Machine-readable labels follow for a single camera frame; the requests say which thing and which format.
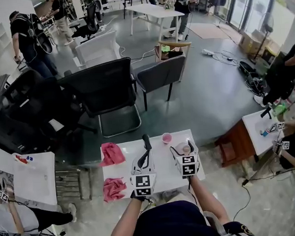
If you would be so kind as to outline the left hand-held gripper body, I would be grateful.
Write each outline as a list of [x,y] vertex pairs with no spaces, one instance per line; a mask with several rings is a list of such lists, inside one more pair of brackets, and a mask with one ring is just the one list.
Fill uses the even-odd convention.
[[131,198],[143,201],[154,194],[157,175],[155,173],[132,175],[130,182],[133,186]]

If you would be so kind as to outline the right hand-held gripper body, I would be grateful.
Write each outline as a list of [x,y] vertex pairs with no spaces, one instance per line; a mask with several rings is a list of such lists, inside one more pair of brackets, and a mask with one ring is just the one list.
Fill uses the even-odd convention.
[[177,170],[182,175],[183,179],[196,175],[200,167],[197,154],[177,156],[175,157],[175,161]]

